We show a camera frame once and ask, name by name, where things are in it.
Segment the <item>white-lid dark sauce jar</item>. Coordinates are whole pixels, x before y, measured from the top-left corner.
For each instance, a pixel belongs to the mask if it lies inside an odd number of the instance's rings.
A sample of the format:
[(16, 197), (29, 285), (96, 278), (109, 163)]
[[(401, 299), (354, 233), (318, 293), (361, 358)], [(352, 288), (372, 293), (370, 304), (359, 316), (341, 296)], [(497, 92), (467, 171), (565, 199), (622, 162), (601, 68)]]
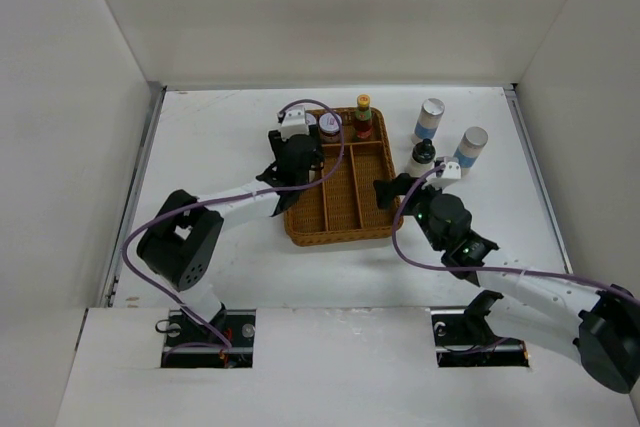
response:
[(319, 134), (317, 118), (310, 112), (306, 112), (305, 121), (309, 130), (309, 134), (312, 136), (317, 136)]

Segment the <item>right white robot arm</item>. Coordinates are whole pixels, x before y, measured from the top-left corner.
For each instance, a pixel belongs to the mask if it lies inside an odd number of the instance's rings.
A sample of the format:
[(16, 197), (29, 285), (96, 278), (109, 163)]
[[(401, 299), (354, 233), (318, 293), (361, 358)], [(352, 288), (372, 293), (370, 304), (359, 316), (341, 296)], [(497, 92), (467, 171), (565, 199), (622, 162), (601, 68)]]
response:
[(596, 382), (621, 394), (639, 380), (639, 300), (617, 285), (575, 275), (509, 267), (499, 246), (471, 226), (462, 200), (438, 186), (432, 169), (416, 178), (376, 180), (378, 208), (402, 200), (395, 217), (414, 218), (431, 248), (436, 271), (480, 288), (467, 306), (464, 331), (473, 341), (513, 338), (580, 365)]

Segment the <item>white-lid brown sauce jar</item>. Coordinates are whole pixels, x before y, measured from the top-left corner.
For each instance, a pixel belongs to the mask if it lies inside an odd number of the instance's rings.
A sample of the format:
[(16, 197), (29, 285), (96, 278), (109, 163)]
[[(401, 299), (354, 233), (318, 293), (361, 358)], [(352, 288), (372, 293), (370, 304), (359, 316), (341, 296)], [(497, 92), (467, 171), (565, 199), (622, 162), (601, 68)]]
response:
[(318, 131), (324, 144), (341, 142), (342, 119), (338, 114), (324, 113), (318, 118)]

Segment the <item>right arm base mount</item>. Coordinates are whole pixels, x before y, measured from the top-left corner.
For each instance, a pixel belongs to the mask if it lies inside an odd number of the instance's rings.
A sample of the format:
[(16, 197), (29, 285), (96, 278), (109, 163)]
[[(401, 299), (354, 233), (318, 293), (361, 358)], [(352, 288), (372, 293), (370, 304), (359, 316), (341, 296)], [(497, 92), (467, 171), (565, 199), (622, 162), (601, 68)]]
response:
[(529, 367), (525, 343), (496, 336), (486, 318), (503, 296), (482, 291), (466, 307), (432, 310), (436, 361), (441, 368)]

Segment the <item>black-top white powder shaker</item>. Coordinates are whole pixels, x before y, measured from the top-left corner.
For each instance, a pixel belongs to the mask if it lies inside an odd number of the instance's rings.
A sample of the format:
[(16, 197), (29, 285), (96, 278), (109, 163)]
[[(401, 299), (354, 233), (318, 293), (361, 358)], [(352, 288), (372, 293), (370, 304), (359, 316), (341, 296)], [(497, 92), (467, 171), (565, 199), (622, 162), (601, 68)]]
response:
[(422, 139), (412, 149), (405, 172), (411, 177), (421, 177), (433, 168), (436, 149), (430, 139)]

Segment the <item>silver-cap blue-label tall jar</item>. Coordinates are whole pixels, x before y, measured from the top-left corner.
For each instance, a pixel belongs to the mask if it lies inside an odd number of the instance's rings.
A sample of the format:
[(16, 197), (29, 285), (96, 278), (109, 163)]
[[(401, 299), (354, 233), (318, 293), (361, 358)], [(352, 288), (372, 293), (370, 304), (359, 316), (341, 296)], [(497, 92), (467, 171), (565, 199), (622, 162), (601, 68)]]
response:
[(412, 141), (419, 143), (425, 139), (432, 140), (445, 112), (445, 104), (438, 98), (428, 98), (423, 101), (418, 119), (412, 134)]

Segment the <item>red chili sauce bottle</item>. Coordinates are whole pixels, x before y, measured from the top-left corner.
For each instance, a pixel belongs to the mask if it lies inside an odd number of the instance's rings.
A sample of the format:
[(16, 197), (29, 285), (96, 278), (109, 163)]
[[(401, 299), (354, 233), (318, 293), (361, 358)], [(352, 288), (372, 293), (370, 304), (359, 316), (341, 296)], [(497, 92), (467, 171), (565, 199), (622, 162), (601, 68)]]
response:
[(355, 137), (360, 141), (369, 140), (373, 132), (373, 114), (370, 97), (361, 94), (357, 97), (357, 106), (353, 115)]

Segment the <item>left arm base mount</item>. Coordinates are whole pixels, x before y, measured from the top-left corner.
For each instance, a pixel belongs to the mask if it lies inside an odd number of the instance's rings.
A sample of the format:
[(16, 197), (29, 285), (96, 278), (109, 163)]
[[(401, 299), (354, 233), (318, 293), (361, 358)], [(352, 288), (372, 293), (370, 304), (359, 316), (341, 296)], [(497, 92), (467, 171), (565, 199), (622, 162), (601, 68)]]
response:
[(244, 369), (253, 366), (256, 338), (255, 310), (227, 310), (216, 328), (230, 344), (208, 328), (194, 323), (180, 310), (159, 320), (155, 331), (163, 336), (160, 367), (165, 369)]

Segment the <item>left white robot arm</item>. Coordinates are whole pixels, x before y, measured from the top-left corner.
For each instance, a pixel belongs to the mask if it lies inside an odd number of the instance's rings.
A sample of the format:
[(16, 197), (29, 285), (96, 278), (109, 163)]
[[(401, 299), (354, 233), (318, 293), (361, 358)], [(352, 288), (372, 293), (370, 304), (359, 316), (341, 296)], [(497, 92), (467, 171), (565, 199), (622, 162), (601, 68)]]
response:
[(268, 138), (274, 161), (255, 180), (222, 193), (220, 204), (201, 205), (162, 220), (147, 229), (136, 247), (137, 256), (196, 314), (189, 330), (202, 345), (214, 345), (224, 334), (226, 308), (207, 282), (220, 234), (291, 208), (324, 162), (316, 127), (289, 139), (272, 130)]

